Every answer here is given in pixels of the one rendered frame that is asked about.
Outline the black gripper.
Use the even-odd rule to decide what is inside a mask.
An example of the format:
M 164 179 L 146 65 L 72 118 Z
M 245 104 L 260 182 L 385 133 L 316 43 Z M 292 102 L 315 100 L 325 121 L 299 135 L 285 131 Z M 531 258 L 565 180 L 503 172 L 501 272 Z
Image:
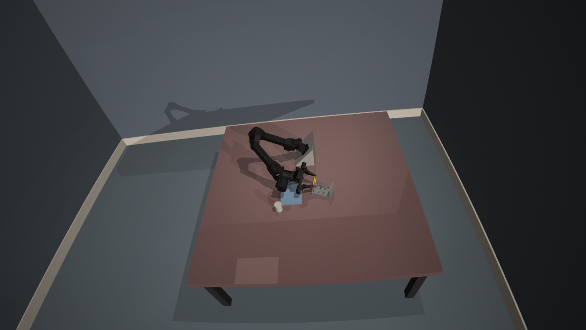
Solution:
M 316 176 L 314 173 L 309 172 L 309 170 L 307 170 L 307 167 L 306 167 L 306 163 L 305 162 L 302 163 L 302 165 L 301 165 L 300 168 L 302 168 L 302 171 L 301 172 L 303 172 L 303 173 L 305 173 L 307 175 Z M 302 175 L 301 181 L 299 181 L 299 180 L 298 181 L 293 180 L 291 178 L 291 176 L 293 176 L 293 175 L 294 175 L 294 173 L 291 171 L 290 174 L 289 174 L 289 181 L 298 182 L 297 191 L 296 191 L 297 194 L 300 194 L 300 190 L 304 190 L 305 188 L 314 187 L 313 185 L 302 184 L 303 175 Z

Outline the light blue flat mat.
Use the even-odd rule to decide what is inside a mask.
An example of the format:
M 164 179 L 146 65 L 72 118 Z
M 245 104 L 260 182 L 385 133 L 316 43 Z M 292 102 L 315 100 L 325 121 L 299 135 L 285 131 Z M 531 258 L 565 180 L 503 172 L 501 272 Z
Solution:
M 297 194 L 298 184 L 288 184 L 287 190 L 281 192 L 281 204 L 283 205 L 302 205 L 302 190 Z

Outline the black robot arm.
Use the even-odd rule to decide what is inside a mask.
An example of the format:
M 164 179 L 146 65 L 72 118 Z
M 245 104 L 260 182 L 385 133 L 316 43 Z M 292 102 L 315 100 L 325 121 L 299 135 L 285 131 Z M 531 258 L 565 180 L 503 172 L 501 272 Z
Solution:
M 285 192 L 287 190 L 288 181 L 289 181 L 289 174 L 291 171 L 284 170 L 284 167 L 281 167 L 279 163 L 275 160 L 272 160 L 271 157 L 267 155 L 267 153 L 259 146 L 259 140 L 264 140 L 268 142 L 272 142 L 274 144 L 278 144 L 279 146 L 283 146 L 284 150 L 287 151 L 294 151 L 297 149 L 298 151 L 302 152 L 304 155 L 307 150 L 309 149 L 308 144 L 302 143 L 300 138 L 298 139 L 284 139 L 280 136 L 276 136 L 273 134 L 265 133 L 263 129 L 255 127 L 249 132 L 249 141 L 250 141 L 250 148 L 258 155 L 258 157 L 264 162 L 267 167 L 269 173 L 273 176 L 274 181 L 276 181 L 276 189 L 281 192 Z M 301 179 L 303 172 L 302 168 L 297 167 L 295 171 L 293 171 L 294 175 L 291 178 L 295 181 Z M 277 174 L 279 175 L 277 176 Z

